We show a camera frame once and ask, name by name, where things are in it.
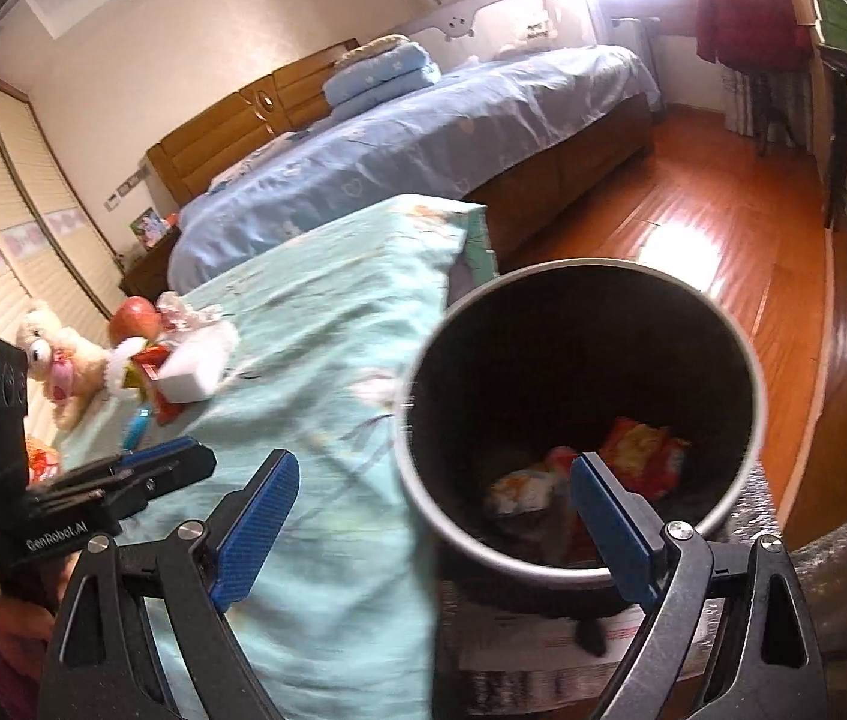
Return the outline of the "white radiator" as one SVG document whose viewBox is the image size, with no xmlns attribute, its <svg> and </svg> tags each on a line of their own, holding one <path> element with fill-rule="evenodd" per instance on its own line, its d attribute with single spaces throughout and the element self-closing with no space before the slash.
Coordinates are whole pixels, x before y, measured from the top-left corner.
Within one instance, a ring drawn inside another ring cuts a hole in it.
<svg viewBox="0 0 847 720">
<path fill-rule="evenodd" d="M 658 78 L 653 49 L 653 23 L 653 18 L 613 16 L 609 26 L 609 43 L 631 50 L 647 67 L 650 75 Z"/>
</svg>

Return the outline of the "red snack bag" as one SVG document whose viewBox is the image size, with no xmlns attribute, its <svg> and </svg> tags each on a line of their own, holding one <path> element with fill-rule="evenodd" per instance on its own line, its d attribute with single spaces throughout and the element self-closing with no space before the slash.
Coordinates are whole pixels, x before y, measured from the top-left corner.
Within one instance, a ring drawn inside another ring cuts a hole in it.
<svg viewBox="0 0 847 720">
<path fill-rule="evenodd" d="M 658 500 L 679 486 L 689 447 L 669 427 L 617 418 L 597 453 L 625 489 Z"/>
</svg>

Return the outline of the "wooden headboard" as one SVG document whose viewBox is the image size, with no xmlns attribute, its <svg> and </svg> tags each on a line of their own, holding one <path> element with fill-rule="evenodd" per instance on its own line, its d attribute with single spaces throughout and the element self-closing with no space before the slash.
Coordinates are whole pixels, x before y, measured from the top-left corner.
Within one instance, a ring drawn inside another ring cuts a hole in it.
<svg viewBox="0 0 847 720">
<path fill-rule="evenodd" d="M 218 99 L 147 149 L 155 176 L 183 206 L 259 146 L 321 121 L 331 110 L 323 85 L 337 60 L 358 45 L 350 37 Z"/>
</svg>

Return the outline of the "folded blue quilt stack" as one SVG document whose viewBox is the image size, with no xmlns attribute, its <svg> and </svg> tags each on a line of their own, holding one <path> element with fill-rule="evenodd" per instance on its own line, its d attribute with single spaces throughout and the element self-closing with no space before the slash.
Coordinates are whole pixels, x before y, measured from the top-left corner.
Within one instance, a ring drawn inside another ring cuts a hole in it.
<svg viewBox="0 0 847 720">
<path fill-rule="evenodd" d="M 402 34 L 388 34 L 342 55 L 323 94 L 331 119 L 342 122 L 440 80 L 440 66 L 424 46 Z"/>
</svg>

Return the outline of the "dark red hanging jacket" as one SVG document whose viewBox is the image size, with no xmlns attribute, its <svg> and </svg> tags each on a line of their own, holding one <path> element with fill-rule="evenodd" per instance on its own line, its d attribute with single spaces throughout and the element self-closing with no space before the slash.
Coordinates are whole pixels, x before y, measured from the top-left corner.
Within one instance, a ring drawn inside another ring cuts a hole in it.
<svg viewBox="0 0 847 720">
<path fill-rule="evenodd" d="M 809 32 L 791 0 L 697 0 L 697 55 L 732 70 L 803 71 Z"/>
</svg>

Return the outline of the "white bed guard rail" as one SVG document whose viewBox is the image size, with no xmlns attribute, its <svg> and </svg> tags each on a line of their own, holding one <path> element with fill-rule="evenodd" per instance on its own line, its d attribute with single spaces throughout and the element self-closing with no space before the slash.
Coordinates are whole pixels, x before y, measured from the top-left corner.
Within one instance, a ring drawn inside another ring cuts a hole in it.
<svg viewBox="0 0 847 720">
<path fill-rule="evenodd" d="M 508 50 L 549 49 L 557 41 L 547 0 L 458 0 L 392 32 L 421 44 L 443 71 Z"/>
</svg>

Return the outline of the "bed with blue sheet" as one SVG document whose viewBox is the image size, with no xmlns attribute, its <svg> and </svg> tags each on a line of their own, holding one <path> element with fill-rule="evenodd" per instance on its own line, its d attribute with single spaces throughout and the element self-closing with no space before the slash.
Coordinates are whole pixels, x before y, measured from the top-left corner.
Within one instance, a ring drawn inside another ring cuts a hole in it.
<svg viewBox="0 0 847 720">
<path fill-rule="evenodd" d="M 568 47 L 444 75 L 295 145 L 179 213 L 168 284 L 188 293 L 257 254 L 399 193 L 461 200 L 615 106 L 658 101 L 638 55 Z"/>
</svg>

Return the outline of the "dark wooden nightstand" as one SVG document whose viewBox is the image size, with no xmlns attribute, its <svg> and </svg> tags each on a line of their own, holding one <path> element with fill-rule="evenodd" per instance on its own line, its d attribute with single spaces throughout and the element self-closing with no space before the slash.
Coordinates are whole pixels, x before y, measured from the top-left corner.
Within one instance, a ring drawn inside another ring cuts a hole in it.
<svg viewBox="0 0 847 720">
<path fill-rule="evenodd" d="M 119 288 L 128 298 L 139 296 L 155 302 L 168 289 L 168 263 L 179 239 L 179 229 L 173 226 L 144 257 L 129 266 Z"/>
</svg>

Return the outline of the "cream teddy bear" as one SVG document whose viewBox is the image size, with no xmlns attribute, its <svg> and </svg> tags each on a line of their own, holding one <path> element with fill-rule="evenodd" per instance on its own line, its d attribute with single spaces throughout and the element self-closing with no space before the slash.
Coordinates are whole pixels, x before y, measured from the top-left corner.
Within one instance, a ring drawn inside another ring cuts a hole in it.
<svg viewBox="0 0 847 720">
<path fill-rule="evenodd" d="M 33 302 L 23 314 L 15 344 L 25 353 L 28 374 L 53 403 L 54 424 L 69 433 L 104 388 L 110 349 L 65 327 L 46 301 Z"/>
</svg>

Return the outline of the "teal floral tablecloth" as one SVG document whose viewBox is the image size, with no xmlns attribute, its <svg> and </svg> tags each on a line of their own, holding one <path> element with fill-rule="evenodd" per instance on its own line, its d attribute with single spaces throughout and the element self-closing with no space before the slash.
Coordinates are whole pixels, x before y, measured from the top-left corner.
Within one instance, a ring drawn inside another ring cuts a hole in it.
<svg viewBox="0 0 847 720">
<path fill-rule="evenodd" d="M 446 307 L 495 273 L 482 206 L 399 195 L 189 294 L 218 305 L 240 343 L 217 394 L 147 437 L 194 437 L 217 468 L 127 520 L 124 539 L 165 536 L 245 486 L 272 450 L 295 455 L 300 493 L 229 616 L 287 717 L 432 712 L 435 541 L 404 496 L 394 410 Z"/>
</svg>

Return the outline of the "red yellow apple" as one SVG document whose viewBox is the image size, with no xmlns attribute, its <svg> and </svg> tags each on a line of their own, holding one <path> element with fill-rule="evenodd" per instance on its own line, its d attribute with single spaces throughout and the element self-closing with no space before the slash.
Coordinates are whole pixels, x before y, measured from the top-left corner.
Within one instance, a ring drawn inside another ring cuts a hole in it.
<svg viewBox="0 0 847 720">
<path fill-rule="evenodd" d="M 140 296 L 127 298 L 108 323 L 108 338 L 113 348 L 128 338 L 154 341 L 160 332 L 160 312 L 148 299 Z"/>
</svg>

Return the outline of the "white red paper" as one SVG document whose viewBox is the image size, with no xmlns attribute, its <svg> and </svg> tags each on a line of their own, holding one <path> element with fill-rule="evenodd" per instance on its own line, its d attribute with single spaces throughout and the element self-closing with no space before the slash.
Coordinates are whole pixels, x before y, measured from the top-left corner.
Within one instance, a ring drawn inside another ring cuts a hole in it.
<svg viewBox="0 0 847 720">
<path fill-rule="evenodd" d="M 211 304 L 204 309 L 196 309 L 175 291 L 163 291 L 158 296 L 155 309 L 165 335 L 188 335 L 223 320 L 220 305 Z"/>
</svg>

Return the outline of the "white foam block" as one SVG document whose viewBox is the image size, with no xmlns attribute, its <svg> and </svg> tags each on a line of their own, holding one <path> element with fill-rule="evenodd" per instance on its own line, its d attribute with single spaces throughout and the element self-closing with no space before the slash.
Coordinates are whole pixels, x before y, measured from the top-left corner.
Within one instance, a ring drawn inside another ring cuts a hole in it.
<svg viewBox="0 0 847 720">
<path fill-rule="evenodd" d="M 161 366 L 161 393 L 172 403 L 183 405 L 208 400 L 215 394 L 238 343 L 238 330 L 228 320 L 189 333 Z"/>
</svg>

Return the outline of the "red foil wrapper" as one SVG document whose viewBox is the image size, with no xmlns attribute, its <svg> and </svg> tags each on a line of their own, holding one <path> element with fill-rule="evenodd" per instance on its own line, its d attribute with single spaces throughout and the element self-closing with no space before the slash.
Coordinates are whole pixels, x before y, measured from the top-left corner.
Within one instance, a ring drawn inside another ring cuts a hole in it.
<svg viewBox="0 0 847 720">
<path fill-rule="evenodd" d="M 158 387 L 160 369 L 170 357 L 170 349 L 161 344 L 145 344 L 144 348 L 131 356 L 129 376 L 152 410 L 158 426 L 167 426 L 184 411 L 184 405 L 172 403 Z"/>
</svg>

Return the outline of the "black round trash bin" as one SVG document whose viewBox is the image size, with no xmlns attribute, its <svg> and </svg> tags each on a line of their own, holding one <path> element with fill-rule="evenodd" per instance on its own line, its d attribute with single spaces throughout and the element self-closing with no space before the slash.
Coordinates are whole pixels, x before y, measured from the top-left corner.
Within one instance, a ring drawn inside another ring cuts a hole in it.
<svg viewBox="0 0 847 720">
<path fill-rule="evenodd" d="M 483 516 L 488 484 L 560 445 L 597 449 L 630 418 L 687 440 L 677 488 L 656 509 L 711 536 L 759 463 L 767 413 L 754 346 L 707 294 L 625 260 L 557 260 L 448 310 L 401 387 L 394 452 L 414 511 L 467 567 L 524 587 L 604 589 L 597 562 L 511 553 Z"/>
</svg>

